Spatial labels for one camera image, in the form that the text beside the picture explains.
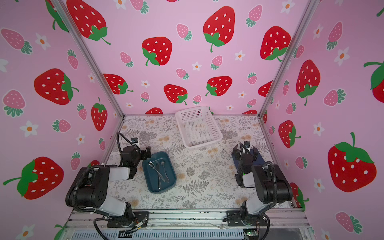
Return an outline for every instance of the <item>blue plate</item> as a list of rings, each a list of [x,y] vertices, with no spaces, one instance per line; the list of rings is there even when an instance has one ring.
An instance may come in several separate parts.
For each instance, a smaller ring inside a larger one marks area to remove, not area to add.
[[[159,189],[159,177],[156,170],[152,169],[148,164],[150,161],[153,162],[155,166],[157,163],[159,163],[160,165],[159,172],[161,175],[163,175],[164,178],[165,178],[164,167],[166,169],[169,182],[163,182],[163,180],[160,179],[161,189]],[[144,171],[145,180],[147,182],[148,190],[151,193],[161,194],[175,186],[176,174],[175,174],[175,171],[173,170],[173,166],[166,152],[157,152],[155,154],[152,154],[152,157],[150,159],[143,160],[142,167]]]

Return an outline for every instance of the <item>metal utensil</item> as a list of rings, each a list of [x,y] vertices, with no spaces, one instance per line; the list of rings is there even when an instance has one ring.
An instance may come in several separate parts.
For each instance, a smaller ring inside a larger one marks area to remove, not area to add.
[[[166,172],[166,167],[165,167],[165,162],[164,161],[161,161],[161,165],[163,166],[163,168],[164,168],[164,174],[165,174],[165,176],[166,176],[166,182],[169,182],[169,178],[168,178],[168,176],[167,176],[167,172]]]
[[[157,162],[157,161],[156,161],[156,170],[157,170],[157,171],[160,171],[160,165],[159,165],[159,162]],[[158,182],[158,188],[161,189],[160,175],[157,174],[157,177],[158,177],[158,180],[157,180],[157,182]]]
[[[159,175],[159,177],[161,178],[161,180],[165,181],[163,175],[161,175],[161,173],[159,173],[159,171],[156,169],[156,166],[153,164],[153,162],[149,162],[148,164],[149,164],[149,166],[150,166],[152,169],[154,169],[154,170],[157,172],[157,174]]]

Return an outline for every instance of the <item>strawberry wallpaper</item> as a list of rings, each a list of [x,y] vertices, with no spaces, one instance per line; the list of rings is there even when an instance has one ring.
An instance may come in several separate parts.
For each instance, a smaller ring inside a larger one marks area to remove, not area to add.
[[[126,114],[256,113],[307,0],[67,0]]]
[[[264,118],[316,239],[382,235],[383,7],[321,1]]]
[[[0,33],[2,239],[57,240],[119,118],[50,1],[6,1]]]

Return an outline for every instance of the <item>floral tablecloth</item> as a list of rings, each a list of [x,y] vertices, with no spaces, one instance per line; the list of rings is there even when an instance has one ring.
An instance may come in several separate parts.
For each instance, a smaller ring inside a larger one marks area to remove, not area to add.
[[[183,145],[174,116],[127,116],[121,133],[128,139],[139,137],[140,148],[151,146],[151,152],[168,153],[177,175],[174,188],[162,193],[148,191],[141,164],[133,179],[115,181],[108,192],[115,198],[130,202],[134,209],[229,209],[238,208],[256,194],[255,189],[240,188],[231,157],[239,142],[250,141],[265,161],[272,161],[256,116],[214,116],[223,134],[219,143],[190,151]],[[121,140],[121,147],[127,146]],[[120,163],[117,145],[108,164]],[[289,203],[276,207],[289,207]]]

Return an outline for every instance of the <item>basket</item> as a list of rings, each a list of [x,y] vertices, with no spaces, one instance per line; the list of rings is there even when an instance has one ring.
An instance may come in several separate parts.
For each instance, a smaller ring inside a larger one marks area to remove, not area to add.
[[[198,149],[213,145],[223,139],[208,107],[189,108],[176,113],[184,146],[188,149]]]

